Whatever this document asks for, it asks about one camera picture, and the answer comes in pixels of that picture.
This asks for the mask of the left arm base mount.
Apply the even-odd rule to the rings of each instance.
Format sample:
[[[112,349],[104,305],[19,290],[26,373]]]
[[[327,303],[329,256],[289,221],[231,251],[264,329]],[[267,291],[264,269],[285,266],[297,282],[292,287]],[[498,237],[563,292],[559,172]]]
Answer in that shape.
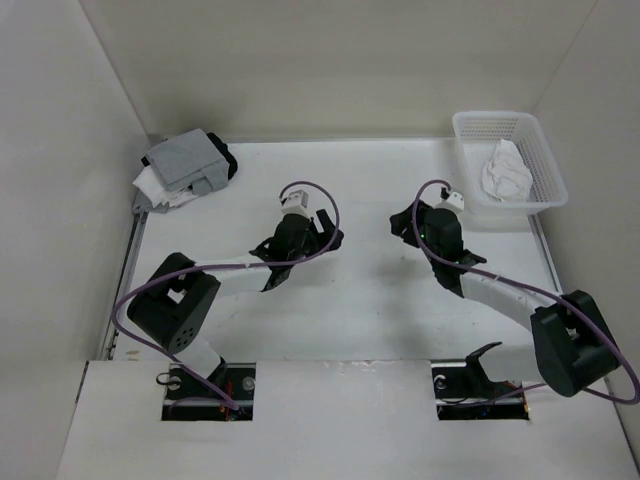
[[[221,403],[221,397],[195,380],[177,365],[156,376],[156,384],[164,388],[161,420],[175,422],[244,422],[252,421],[256,391],[257,365],[231,363],[216,377],[218,387],[238,409]]]

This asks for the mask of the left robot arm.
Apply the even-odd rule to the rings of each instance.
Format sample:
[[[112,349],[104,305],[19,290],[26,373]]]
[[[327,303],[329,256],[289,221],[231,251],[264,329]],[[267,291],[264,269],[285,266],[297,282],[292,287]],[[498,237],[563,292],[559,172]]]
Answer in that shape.
[[[344,233],[324,209],[316,219],[319,225],[302,214],[284,215],[272,236],[232,262],[238,268],[198,270],[186,255],[170,254],[151,279],[173,277],[137,293],[127,317],[188,370],[190,386],[200,397],[216,397],[224,387],[226,362],[201,334],[214,301],[273,290],[288,280],[297,263],[339,249]]]

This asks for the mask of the white folded tank top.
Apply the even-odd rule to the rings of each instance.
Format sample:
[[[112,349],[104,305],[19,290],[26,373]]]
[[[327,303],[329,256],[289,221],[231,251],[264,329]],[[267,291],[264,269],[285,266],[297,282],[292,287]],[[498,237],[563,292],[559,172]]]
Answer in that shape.
[[[166,211],[179,207],[197,198],[189,188],[170,191],[161,183],[151,166],[145,167],[133,181],[137,192],[133,212]]]

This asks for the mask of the white tank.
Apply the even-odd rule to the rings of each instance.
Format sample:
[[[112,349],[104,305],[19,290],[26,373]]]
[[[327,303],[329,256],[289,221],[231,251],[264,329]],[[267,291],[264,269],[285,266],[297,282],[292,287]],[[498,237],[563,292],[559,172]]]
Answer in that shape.
[[[532,173],[517,146],[509,140],[499,140],[482,168],[483,191],[500,202],[526,202],[532,186]]]
[[[133,181],[137,192],[133,212],[166,211],[179,207],[197,198],[189,188],[170,191],[161,183],[151,166],[145,167]]]

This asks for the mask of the white plastic basket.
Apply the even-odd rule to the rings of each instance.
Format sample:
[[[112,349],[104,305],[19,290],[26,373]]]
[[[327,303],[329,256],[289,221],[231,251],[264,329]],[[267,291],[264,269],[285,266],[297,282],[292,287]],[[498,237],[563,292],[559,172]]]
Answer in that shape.
[[[513,111],[452,117],[465,206],[477,215],[528,216],[569,195],[538,120]]]

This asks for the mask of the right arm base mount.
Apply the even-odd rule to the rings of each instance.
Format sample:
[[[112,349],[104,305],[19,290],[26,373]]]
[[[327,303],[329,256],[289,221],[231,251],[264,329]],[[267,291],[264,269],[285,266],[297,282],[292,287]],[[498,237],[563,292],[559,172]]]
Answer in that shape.
[[[522,387],[522,383],[489,379],[481,357],[500,342],[489,343],[460,360],[431,363],[436,414],[440,421],[529,420],[523,392],[498,400]]]

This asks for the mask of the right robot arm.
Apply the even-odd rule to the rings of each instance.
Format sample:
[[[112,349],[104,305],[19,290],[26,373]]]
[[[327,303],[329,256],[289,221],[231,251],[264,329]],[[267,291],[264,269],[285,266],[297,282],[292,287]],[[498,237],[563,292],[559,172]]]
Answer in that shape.
[[[491,272],[464,246],[456,213],[419,201],[390,217],[391,234],[421,249],[436,281],[456,296],[485,305],[532,336],[538,375],[572,397],[622,366],[621,352],[595,300],[586,292],[546,292]]]

